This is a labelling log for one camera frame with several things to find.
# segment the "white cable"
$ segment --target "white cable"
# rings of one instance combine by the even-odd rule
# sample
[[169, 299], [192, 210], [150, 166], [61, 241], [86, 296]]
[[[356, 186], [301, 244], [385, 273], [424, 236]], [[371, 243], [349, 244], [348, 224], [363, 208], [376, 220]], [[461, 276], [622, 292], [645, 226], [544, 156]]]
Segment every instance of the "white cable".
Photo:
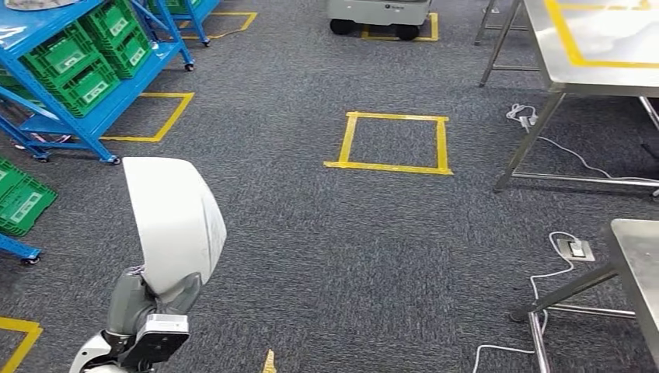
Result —
[[[526, 117], [526, 116], [517, 117], [517, 115], [519, 113], [521, 113], [522, 111], [524, 111], [526, 109], [531, 109], [531, 116], [530, 117]], [[521, 124], [521, 127], [524, 128], [526, 133], [528, 133], [529, 129], [531, 127], [533, 127], [533, 125], [535, 124], [535, 121], [538, 119], [538, 116], [535, 115], [535, 107], [529, 106], [529, 105], [520, 105], [518, 103], [515, 103], [515, 104], [513, 104], [513, 106], [511, 106], [511, 111], [506, 113], [506, 118], [512, 119], [512, 120], [515, 120], [515, 121], [519, 122]], [[564, 146], [562, 146], [561, 144], [555, 142], [554, 140], [550, 140], [550, 139], [545, 138], [543, 136], [538, 136], [538, 138], [541, 139], [541, 140], [549, 142], [551, 145], [556, 146], [560, 150], [563, 150], [565, 152], [570, 153], [571, 155], [574, 155], [575, 157], [577, 157], [581, 161], [581, 164], [584, 165], [585, 168], [591, 169], [591, 170], [596, 171], [598, 173], [601, 173], [607, 179], [611, 179], [611, 180], [639, 180], [639, 181], [651, 181], [651, 182], [654, 182], [654, 183], [659, 183], [659, 180], [646, 179], [644, 177], [633, 177], [633, 176], [616, 177], [616, 176], [611, 176], [611, 174], [607, 173], [605, 170], [599, 169], [597, 167], [593, 167], [593, 166], [589, 165], [588, 162], [586, 162], [586, 160], [584, 159], [584, 157], [579, 155], [579, 153], [575, 152], [574, 150], [570, 150], [568, 148], [565, 148]], [[652, 193], [652, 195], [654, 197], [659, 197], [659, 189], [655, 190]]]
[[[560, 259], [565, 260], [565, 262], [568, 264], [568, 268], [565, 270], [559, 270], [557, 272], [552, 272], [551, 274], [536, 274], [533, 276], [530, 276], [528, 279], [531, 281], [531, 286], [533, 288], [533, 297], [537, 300], [539, 298], [538, 295], [538, 287], [535, 285], [535, 279], [537, 278], [547, 278], [551, 276], [557, 276], [559, 274], [566, 274], [567, 272], [570, 272], [571, 270], [574, 269], [574, 264], [570, 262], [563, 254], [560, 253], [560, 250], [558, 249], [558, 246], [556, 245], [556, 241], [554, 241], [554, 236], [555, 235], [566, 235], [570, 238], [572, 238], [575, 242], [579, 242], [580, 240], [575, 237], [574, 235], [571, 235], [570, 233], [567, 232], [561, 232], [561, 231], [555, 231], [549, 233], [549, 242], [551, 242], [552, 247], [554, 251], [560, 256]], [[545, 318], [542, 321], [542, 328], [540, 329], [540, 333], [544, 334], [545, 333], [545, 328], [547, 327], [547, 322], [549, 321], [549, 313], [547, 313], [546, 310], [542, 310], [542, 313], [544, 314]], [[478, 371], [478, 365], [480, 363], [480, 351], [483, 348], [493, 348], [495, 350], [505, 350], [505, 351], [511, 351], [511, 352], [520, 352], [523, 354], [535, 354], [534, 350], [520, 350], [518, 348], [512, 348], [512, 347], [504, 347], [504, 346], [497, 346], [495, 344], [481, 344], [476, 348], [476, 360], [474, 361], [474, 369], [472, 373], [476, 373]]]

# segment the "gray carpet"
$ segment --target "gray carpet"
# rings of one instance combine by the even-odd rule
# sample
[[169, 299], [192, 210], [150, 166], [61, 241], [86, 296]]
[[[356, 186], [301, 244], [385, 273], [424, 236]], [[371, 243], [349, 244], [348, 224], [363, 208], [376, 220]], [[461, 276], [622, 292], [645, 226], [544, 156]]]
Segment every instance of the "gray carpet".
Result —
[[[107, 145], [191, 161], [229, 233], [191, 314], [193, 337], [161, 372], [261, 372], [269, 348], [280, 373], [468, 372], [481, 343], [532, 348], [527, 326], [506, 312], [531, 300], [528, 276], [564, 267], [549, 232], [590, 240], [598, 261], [539, 281], [542, 293], [607, 259], [608, 221], [659, 218], [647, 190], [516, 181], [491, 193], [524, 134], [505, 112], [541, 106], [546, 93], [535, 73], [495, 72], [476, 87], [495, 37], [472, 45], [484, 5], [435, 2], [440, 41], [399, 43], [334, 36], [321, 1], [225, 2], [218, 9], [259, 15], [210, 48], [190, 41], [194, 73], [176, 61], [158, 76], [149, 91], [196, 93], [186, 112], [159, 143]], [[223, 30], [221, 18], [207, 22]], [[502, 58], [533, 63], [526, 35], [513, 33]], [[149, 135], [163, 120], [158, 108], [172, 107], [139, 105], [112, 134]], [[455, 175], [323, 167], [337, 160], [354, 110], [450, 117]], [[633, 99], [569, 97], [546, 136], [614, 175], [659, 176], [640, 148], [641, 139], [659, 145], [659, 133]], [[363, 120], [353, 156], [433, 166], [432, 141], [425, 122]], [[44, 249], [43, 261], [25, 268], [0, 256], [0, 315], [44, 328], [18, 372], [67, 371], [103, 327], [114, 278], [140, 263], [123, 171], [78, 153], [42, 165], [0, 144], [60, 192], [24, 239]], [[591, 175], [543, 143], [524, 168]], [[629, 308], [617, 283], [576, 302]], [[12, 338], [0, 333], [0, 351]], [[558, 372], [654, 371], [634, 322], [552, 314], [546, 342]], [[533, 356], [487, 351], [480, 371], [535, 369]]]

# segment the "white mobile robot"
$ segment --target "white mobile robot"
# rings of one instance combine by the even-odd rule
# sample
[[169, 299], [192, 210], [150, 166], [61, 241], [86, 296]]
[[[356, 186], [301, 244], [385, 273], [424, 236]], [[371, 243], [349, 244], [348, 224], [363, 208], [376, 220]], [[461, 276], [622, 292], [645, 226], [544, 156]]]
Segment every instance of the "white mobile robot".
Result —
[[432, 0], [328, 0], [330, 29], [337, 35], [349, 34], [355, 23], [366, 25], [396, 25], [396, 36], [413, 40], [419, 36], [419, 26], [426, 22]]
[[69, 373], [145, 373], [188, 339], [186, 314], [218, 262], [226, 227], [190, 163], [125, 158], [145, 263], [115, 284], [106, 328], [85, 343]]

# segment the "white robot head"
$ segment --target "white robot head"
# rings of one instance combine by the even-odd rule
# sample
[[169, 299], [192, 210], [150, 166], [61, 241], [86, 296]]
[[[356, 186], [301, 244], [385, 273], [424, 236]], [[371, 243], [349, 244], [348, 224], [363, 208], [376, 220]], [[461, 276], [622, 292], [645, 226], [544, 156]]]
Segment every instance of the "white robot head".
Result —
[[142, 277], [163, 302], [195, 272], [204, 284], [226, 240], [226, 227], [208, 185], [191, 163], [168, 158], [124, 158], [145, 268]]

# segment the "yellow tape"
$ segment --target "yellow tape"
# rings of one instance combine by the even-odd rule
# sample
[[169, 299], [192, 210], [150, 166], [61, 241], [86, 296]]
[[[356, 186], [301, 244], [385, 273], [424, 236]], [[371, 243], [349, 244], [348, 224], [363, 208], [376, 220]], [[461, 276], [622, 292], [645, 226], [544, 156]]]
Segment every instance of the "yellow tape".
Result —
[[[254, 22], [254, 19], [256, 18], [256, 16], [258, 16], [258, 14], [259, 14], [258, 12], [211, 12], [211, 16], [247, 16], [247, 20], [243, 22], [240, 28], [237, 30], [228, 31], [220, 35], [207, 35], [208, 39], [219, 39], [221, 37], [225, 37], [232, 33], [239, 33], [241, 31], [245, 31], [247, 30], [247, 28], [249, 28], [249, 25], [251, 25], [252, 22]], [[189, 24], [190, 21], [185, 21], [181, 23], [181, 25], [179, 25], [179, 28], [187, 27]], [[182, 37], [182, 38], [186, 40], [198, 39], [197, 37], [190, 37], [190, 36]]]
[[277, 373], [277, 369], [274, 367], [274, 351], [272, 350], [268, 350], [262, 373]]
[[[417, 37], [413, 41], [437, 41], [439, 40], [439, 15], [437, 13], [428, 13], [428, 19], [431, 21], [431, 35], [429, 37]], [[368, 25], [361, 29], [361, 38], [366, 40], [400, 40], [397, 37], [372, 37], [368, 33]]]
[[[653, 62], [628, 62], [628, 61], [599, 61], [587, 60], [581, 54], [577, 42], [574, 40], [570, 27], [563, 17], [562, 10], [627, 10], [627, 7], [619, 5], [585, 5], [585, 4], [560, 4], [556, 0], [545, 0], [545, 6], [549, 18], [554, 23], [558, 36], [563, 43], [570, 63], [574, 66], [592, 68], [659, 68], [659, 63]], [[632, 10], [651, 10], [649, 2], [641, 1], [638, 7]]]
[[137, 141], [137, 142], [159, 142], [162, 138], [165, 137], [167, 132], [172, 129], [172, 126], [179, 119], [183, 111], [187, 108], [190, 101], [194, 97], [194, 92], [183, 92], [183, 93], [170, 93], [170, 92], [143, 92], [140, 94], [140, 97], [158, 97], [158, 98], [170, 98], [170, 99], [182, 99], [179, 103], [179, 106], [176, 107], [174, 113], [169, 116], [169, 119], [165, 124], [158, 129], [153, 136], [141, 137], [141, 136], [101, 136], [101, 140], [114, 140], [114, 141]]
[[0, 369], [0, 373], [13, 373], [19, 367], [27, 353], [30, 352], [30, 349], [44, 330], [39, 327], [38, 322], [9, 319], [6, 317], [0, 317], [0, 329], [26, 334], [19, 346], [14, 350], [12, 356], [7, 360], [5, 366]]
[[[386, 113], [363, 113], [351, 111], [346, 114], [348, 121], [346, 132], [343, 135], [343, 143], [339, 160], [337, 162], [324, 162], [325, 167], [336, 167], [340, 169], [373, 169], [378, 171], [394, 171], [400, 173], [430, 173], [436, 175], [453, 175], [448, 168], [448, 151], [446, 147], [446, 128], [445, 122], [448, 117], [436, 117], [427, 115], [406, 115], [406, 114], [386, 114]], [[380, 163], [351, 162], [350, 149], [354, 140], [354, 131], [357, 127], [358, 118], [375, 118], [390, 120], [429, 120], [436, 122], [437, 135], [437, 167], [418, 167], [418, 166], [397, 166], [384, 165]]]

